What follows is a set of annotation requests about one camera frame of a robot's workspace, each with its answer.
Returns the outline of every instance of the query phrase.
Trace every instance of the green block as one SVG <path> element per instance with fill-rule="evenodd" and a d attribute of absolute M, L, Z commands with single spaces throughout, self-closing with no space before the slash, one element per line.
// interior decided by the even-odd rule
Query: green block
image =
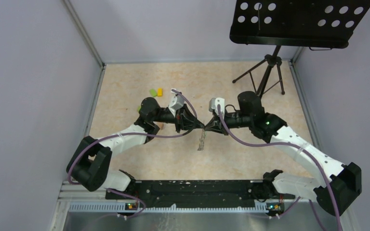
<path fill-rule="evenodd" d="M 155 89 L 149 90 L 149 93 L 151 94 L 152 97 L 156 97 L 157 96 L 157 91 Z"/>

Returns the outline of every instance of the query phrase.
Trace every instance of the lavender wall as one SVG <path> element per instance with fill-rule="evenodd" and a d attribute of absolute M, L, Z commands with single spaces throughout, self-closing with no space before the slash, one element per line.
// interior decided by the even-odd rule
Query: lavender wall
<path fill-rule="evenodd" d="M 71 0 L 106 63 L 261 60 L 275 46 L 229 39 L 236 0 Z M 296 47 L 282 47 L 292 58 Z"/>
<path fill-rule="evenodd" d="M 344 50 L 305 50 L 297 66 L 323 151 L 362 168 L 353 209 L 370 230 L 370 10 Z"/>
<path fill-rule="evenodd" d="M 0 0 L 0 231 L 48 229 L 99 73 L 60 0 Z"/>

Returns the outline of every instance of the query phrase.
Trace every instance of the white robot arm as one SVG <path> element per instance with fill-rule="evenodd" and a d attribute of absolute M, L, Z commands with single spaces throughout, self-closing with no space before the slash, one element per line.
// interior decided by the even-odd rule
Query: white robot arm
<path fill-rule="evenodd" d="M 228 113 L 225 110 L 225 100 L 213 98 L 210 103 L 213 118 L 205 126 L 205 130 L 228 135 L 219 118 L 218 108 L 220 108 L 220 113 L 224 115 L 222 119 L 228 128 L 248 127 L 254 136 L 267 143 L 256 146 L 275 145 L 302 165 L 314 177 L 294 176 L 281 170 L 265 173 L 264 180 L 268 181 L 277 193 L 287 193 L 313 201 L 317 200 L 324 210 L 334 214 L 326 181 L 312 158 L 303 152 L 303 150 L 306 150 L 321 165 L 322 171 L 327 176 L 340 215 L 360 195 L 361 169 L 356 164 L 350 163 L 346 166 L 342 162 L 329 157 L 301 138 L 280 117 L 265 113 L 261 99 L 254 92 L 241 93 L 238 96 L 238 102 L 240 110 Z M 295 147 L 285 145 L 286 143 L 295 144 Z"/>
<path fill-rule="evenodd" d="M 194 128 L 204 127 L 190 113 L 184 103 L 184 98 L 176 94 L 171 98 L 169 106 L 165 108 L 161 108 L 154 98 L 145 98 L 141 103 L 139 114 L 140 117 L 134 124 L 125 130 L 107 136 L 110 137 L 109 139 L 99 138 L 102 139 L 101 142 L 89 148 L 82 157 L 78 158 L 85 148 L 96 141 L 90 136 L 85 137 L 70 160 L 66 171 L 68 173 L 71 171 L 71 176 L 91 192 L 100 187 L 125 191 L 133 178 L 121 170 L 109 171 L 110 160 L 129 148 L 151 141 L 159 131 L 159 127 L 154 122 L 175 124 L 177 132 L 187 130 L 186 133 Z"/>

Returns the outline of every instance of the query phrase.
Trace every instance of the tripod stand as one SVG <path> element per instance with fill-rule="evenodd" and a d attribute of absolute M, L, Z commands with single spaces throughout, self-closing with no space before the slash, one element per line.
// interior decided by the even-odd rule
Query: tripod stand
<path fill-rule="evenodd" d="M 278 83 L 280 83 L 280 87 L 281 87 L 281 94 L 284 95 L 285 92 L 284 92 L 284 87 L 283 87 L 283 79 L 281 78 L 281 70 L 280 70 L 280 66 L 281 66 L 281 58 L 277 56 L 278 52 L 280 51 L 280 48 L 281 46 L 276 46 L 274 52 L 273 52 L 273 55 L 266 55 L 264 57 L 264 59 L 258 63 L 257 65 L 255 65 L 254 67 L 250 68 L 248 71 L 246 71 L 245 73 L 243 73 L 241 76 L 237 77 L 236 79 L 234 79 L 232 81 L 232 83 L 236 83 L 239 79 L 243 78 L 245 75 L 249 74 L 250 75 L 250 79 L 251 79 L 251 83 L 253 84 L 253 88 L 254 88 L 254 92 L 256 93 L 256 95 L 258 95 L 260 98 L 266 93 L 268 92 L 270 89 L 272 89 L 275 85 L 277 85 Z M 253 76 L 251 75 L 251 72 L 258 68 L 260 65 L 264 64 L 265 62 L 267 62 L 267 69 L 264 73 L 264 76 L 262 78 L 262 81 L 260 81 L 260 85 L 259 85 L 259 88 L 256 90 L 256 86 L 254 84 L 254 81 L 253 81 Z M 270 77 L 270 73 L 273 69 L 274 66 L 277 66 L 277 72 L 278 72 L 278 82 L 276 82 L 275 84 L 273 84 L 271 87 L 269 87 L 269 89 L 267 90 L 264 90 L 266 88 L 266 85 L 267 85 L 267 82 L 269 80 L 269 77 Z"/>

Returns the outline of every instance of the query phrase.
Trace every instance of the black mounting plate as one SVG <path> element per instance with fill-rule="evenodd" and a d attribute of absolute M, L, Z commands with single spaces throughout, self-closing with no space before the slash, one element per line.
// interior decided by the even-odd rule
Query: black mounting plate
<path fill-rule="evenodd" d="M 276 5 L 272 11 L 270 4 Z M 239 44 L 346 48 L 369 8 L 370 0 L 237 0 L 230 40 Z M 333 27 L 337 20 L 339 25 Z"/>
<path fill-rule="evenodd" d="M 138 180 L 131 194 L 143 200 L 147 207 L 171 207 L 176 204 L 177 208 L 254 207 L 255 197 L 280 198 L 280 194 L 269 197 L 259 190 L 262 188 L 260 180 Z M 283 198 L 294 199 L 295 196 L 284 194 Z M 106 199 L 126 198 L 107 192 Z"/>

